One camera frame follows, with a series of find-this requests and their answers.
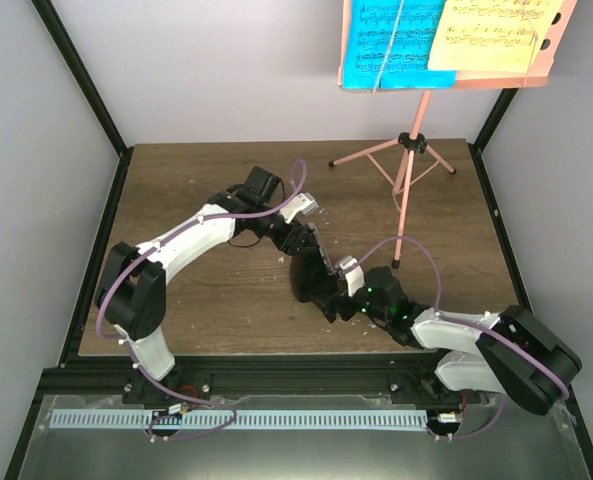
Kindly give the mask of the yellow sheet music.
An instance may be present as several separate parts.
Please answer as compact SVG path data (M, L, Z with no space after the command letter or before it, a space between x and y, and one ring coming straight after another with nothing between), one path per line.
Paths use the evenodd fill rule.
M561 6L560 1L551 0L447 1L428 68L524 74Z

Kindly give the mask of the pink music stand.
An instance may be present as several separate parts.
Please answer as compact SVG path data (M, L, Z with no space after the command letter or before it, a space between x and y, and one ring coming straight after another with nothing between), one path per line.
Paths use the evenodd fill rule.
M341 60L344 53L344 42L347 38L349 24L349 14L346 9L352 1L345 2L343 6L343 31L341 44ZM330 161L330 167L337 167L350 161L366 158L372 164L378 161L375 153L398 146L402 150L402 159L398 171L395 175L387 175L385 178L391 186L391 194L395 206L399 212L398 228L403 230L407 217L408 202L410 190L417 177L413 176L413 165L416 158L423 153L428 153L434 160L435 165L442 166L449 173L455 171L454 167L443 158L434 147L432 147L422 133L422 125L430 105L432 95L440 91L460 91L460 90L485 90L497 89L501 93L504 89L513 89L517 93L522 89L538 88L545 86L549 81L549 74L554 64L556 50L562 40L565 29L569 23L571 14L576 4L573 1L560 1L562 6L556 14L552 25L549 27L545 40L538 52L536 59L529 70L524 74L513 72L486 72L486 71L455 71L457 73L456 83L448 89L406 89L406 90L345 90L340 87L340 68L338 71L338 85L345 91L364 92L364 93L385 93L385 92L403 92L418 91L420 100L417 111L409 131L401 133L398 137L377 144L370 148L358 151L345 157Z

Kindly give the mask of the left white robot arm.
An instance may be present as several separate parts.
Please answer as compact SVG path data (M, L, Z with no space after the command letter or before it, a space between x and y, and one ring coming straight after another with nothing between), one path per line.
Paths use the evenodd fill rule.
M97 321L108 322L117 340L128 346L137 368L148 375L146 393L157 403L172 402L180 379L172 373L175 358L161 324L166 315L170 281L209 250L245 231L269 239L291 259L290 286L301 303L326 299L337 289L334 267L313 224L303 224L318 204L299 185L282 202L269 202L285 184L255 166L247 179L213 195L198 212L168 232L137 246L114 245L97 288Z

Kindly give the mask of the black metronome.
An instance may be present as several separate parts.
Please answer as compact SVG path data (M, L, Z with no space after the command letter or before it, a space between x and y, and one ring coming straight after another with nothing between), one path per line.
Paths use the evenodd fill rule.
M300 303L311 302L313 295L336 293L338 289L336 275L327 274L317 248L291 257L289 279L291 292Z

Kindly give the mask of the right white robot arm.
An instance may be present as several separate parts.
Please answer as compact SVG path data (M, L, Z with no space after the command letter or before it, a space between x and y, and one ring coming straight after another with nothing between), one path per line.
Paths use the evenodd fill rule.
M321 271L293 290L329 322L362 314L402 346L444 350L436 367L420 378L421 393L434 403L455 391L485 391L545 415L568 398L582 369L579 356L530 310L511 305L500 313L441 311L412 300L388 267Z

